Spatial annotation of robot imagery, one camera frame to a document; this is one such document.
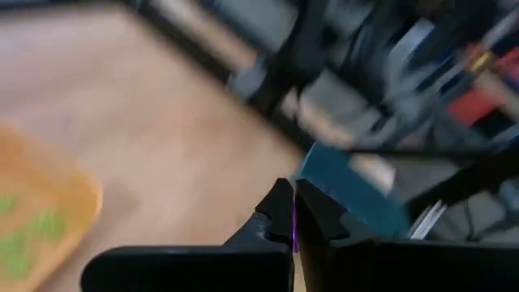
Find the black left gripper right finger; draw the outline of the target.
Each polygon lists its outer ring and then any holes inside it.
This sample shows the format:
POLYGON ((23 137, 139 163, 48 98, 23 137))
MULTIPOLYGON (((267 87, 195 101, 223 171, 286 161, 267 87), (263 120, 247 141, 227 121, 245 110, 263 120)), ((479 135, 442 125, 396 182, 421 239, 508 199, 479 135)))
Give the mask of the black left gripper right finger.
POLYGON ((519 247, 392 239, 310 182, 297 182, 307 292, 519 292, 519 247))

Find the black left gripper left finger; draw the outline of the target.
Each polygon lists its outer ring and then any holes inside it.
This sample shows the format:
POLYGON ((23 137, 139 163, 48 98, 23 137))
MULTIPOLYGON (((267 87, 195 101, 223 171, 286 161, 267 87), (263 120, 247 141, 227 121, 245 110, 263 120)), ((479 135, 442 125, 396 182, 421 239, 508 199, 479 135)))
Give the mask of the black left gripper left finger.
POLYGON ((294 189, 279 178, 220 246, 115 247, 93 257, 81 292, 294 292, 294 189))

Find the green plastic spider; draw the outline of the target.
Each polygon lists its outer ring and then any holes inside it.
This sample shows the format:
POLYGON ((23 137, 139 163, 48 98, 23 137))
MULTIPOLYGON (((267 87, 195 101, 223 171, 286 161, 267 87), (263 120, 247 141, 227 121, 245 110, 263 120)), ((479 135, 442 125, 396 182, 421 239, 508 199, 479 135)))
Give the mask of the green plastic spider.
POLYGON ((36 216, 30 225, 35 236, 48 240, 58 240, 66 232, 66 224, 57 211, 44 211, 36 216))
POLYGON ((25 234, 0 236, 0 277, 10 280, 25 278, 32 266, 32 259, 25 234))

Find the teal plastic bin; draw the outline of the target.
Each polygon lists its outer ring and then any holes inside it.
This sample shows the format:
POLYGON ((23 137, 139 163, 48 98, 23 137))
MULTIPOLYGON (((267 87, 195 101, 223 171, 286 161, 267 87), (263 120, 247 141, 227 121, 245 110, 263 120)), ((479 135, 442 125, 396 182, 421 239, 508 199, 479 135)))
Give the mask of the teal plastic bin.
POLYGON ((349 154, 316 142, 298 176, 332 197, 375 233, 406 238, 410 221, 403 206, 354 170, 351 161, 349 154))

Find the yellow plastic bin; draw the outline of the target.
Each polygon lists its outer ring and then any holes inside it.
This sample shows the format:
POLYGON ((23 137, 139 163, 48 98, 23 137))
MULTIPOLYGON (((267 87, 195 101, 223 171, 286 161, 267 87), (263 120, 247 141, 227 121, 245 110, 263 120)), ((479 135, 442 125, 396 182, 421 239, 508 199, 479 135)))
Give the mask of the yellow plastic bin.
POLYGON ((32 259, 25 278, 0 277, 0 292, 36 292, 82 243, 102 205, 101 186, 73 160, 0 124, 0 236, 25 234, 32 259), (66 224, 58 240, 30 230, 36 216, 49 210, 66 224))

